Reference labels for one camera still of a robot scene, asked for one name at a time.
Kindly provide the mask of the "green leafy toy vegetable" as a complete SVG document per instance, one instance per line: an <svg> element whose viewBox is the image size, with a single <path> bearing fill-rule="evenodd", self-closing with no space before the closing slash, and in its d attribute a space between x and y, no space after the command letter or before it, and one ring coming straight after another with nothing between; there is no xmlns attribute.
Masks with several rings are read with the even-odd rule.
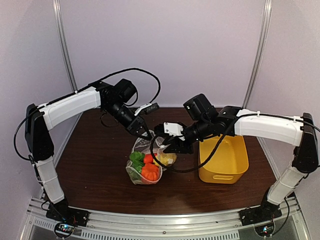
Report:
<svg viewBox="0 0 320 240"><path fill-rule="evenodd" d="M129 156L131 160L131 166L137 171L142 170L142 167L145 165L144 158L145 154L139 151L134 151Z"/></svg>

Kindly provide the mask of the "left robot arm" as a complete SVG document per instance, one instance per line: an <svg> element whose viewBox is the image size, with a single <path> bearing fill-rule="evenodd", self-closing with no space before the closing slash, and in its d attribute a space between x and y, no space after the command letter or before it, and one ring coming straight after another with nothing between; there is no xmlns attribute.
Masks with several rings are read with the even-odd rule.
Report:
<svg viewBox="0 0 320 240"><path fill-rule="evenodd" d="M121 79L116 85L96 81L56 100L27 107L24 135L31 153L30 160L51 204L49 211L61 222L69 221L72 211L54 166L54 144L50 130L85 111L100 108L114 117L128 133L140 137L140 130L147 131L148 127L139 114L151 107L151 103L140 106L136 111L130 110L126 103L137 92L136 87L127 79Z"/></svg>

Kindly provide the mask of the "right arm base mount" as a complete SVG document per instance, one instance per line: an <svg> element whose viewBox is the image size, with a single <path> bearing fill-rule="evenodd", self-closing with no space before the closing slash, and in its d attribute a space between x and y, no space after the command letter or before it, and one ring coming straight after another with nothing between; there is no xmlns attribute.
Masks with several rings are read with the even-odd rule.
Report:
<svg viewBox="0 0 320 240"><path fill-rule="evenodd" d="M261 222L271 221L282 216L279 206L256 206L247 207L238 212L243 226L254 225Z"/></svg>

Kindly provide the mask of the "clear dotted zip bag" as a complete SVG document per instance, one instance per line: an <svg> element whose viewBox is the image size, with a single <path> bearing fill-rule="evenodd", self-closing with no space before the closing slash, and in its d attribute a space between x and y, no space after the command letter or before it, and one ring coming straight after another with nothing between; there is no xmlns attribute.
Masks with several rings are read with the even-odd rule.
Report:
<svg viewBox="0 0 320 240"><path fill-rule="evenodd" d="M178 156L175 153L164 153L167 148L163 145L164 138L158 137L153 144L152 157L151 141L137 138L126 163L125 170L135 185L153 185L162 177L165 167L172 166Z"/></svg>

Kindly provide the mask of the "red toy pepper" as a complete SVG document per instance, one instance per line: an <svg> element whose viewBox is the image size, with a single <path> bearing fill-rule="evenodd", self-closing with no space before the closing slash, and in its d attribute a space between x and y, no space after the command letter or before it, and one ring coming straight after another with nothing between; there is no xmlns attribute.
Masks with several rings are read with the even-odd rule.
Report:
<svg viewBox="0 0 320 240"><path fill-rule="evenodd" d="M144 162L145 164L152 164L152 163L154 162L154 159L153 159L153 157L152 157L151 154L146 154L146 155L144 156L143 162Z"/></svg>

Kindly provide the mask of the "orange toy pumpkin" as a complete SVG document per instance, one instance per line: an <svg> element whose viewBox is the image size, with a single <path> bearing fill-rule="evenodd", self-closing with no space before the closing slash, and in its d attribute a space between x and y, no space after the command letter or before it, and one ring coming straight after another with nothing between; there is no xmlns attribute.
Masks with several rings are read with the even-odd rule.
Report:
<svg viewBox="0 0 320 240"><path fill-rule="evenodd" d="M159 177L159 167L153 163L146 163L141 169L141 175L145 179L154 182Z"/></svg>

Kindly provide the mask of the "yellow toy corn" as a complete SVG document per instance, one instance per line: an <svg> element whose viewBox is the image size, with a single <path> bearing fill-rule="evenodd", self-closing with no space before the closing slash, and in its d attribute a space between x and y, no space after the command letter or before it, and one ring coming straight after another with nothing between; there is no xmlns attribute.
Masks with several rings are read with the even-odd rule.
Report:
<svg viewBox="0 0 320 240"><path fill-rule="evenodd" d="M165 166L173 165L177 160L175 153L159 153L155 154L156 159Z"/></svg>

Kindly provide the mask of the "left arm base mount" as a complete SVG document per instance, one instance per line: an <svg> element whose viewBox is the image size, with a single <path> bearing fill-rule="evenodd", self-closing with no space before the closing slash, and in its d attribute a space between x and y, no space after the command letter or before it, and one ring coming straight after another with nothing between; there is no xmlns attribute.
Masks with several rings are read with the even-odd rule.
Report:
<svg viewBox="0 0 320 240"><path fill-rule="evenodd" d="M67 223L76 227L86 227L89 219L89 212L76 208L56 209L50 207L45 215L48 219Z"/></svg>

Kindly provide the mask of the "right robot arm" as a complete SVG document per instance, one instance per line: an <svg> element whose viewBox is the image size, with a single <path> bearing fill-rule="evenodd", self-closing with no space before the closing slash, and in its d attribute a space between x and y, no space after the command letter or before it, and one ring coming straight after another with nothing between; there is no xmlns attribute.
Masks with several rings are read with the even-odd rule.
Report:
<svg viewBox="0 0 320 240"><path fill-rule="evenodd" d="M194 121L182 123L164 122L155 126L155 137L164 138L165 152L191 154L193 143L220 136L210 153L212 157L225 136L251 136L276 140L295 147L293 160L280 178L265 192L259 207L242 210L245 220L254 217L266 221L277 215L279 205L298 186L300 181L319 167L318 140L311 114L282 116L251 111L237 106L225 106L221 111L209 102L204 94L198 94L184 103L184 108Z"/></svg>

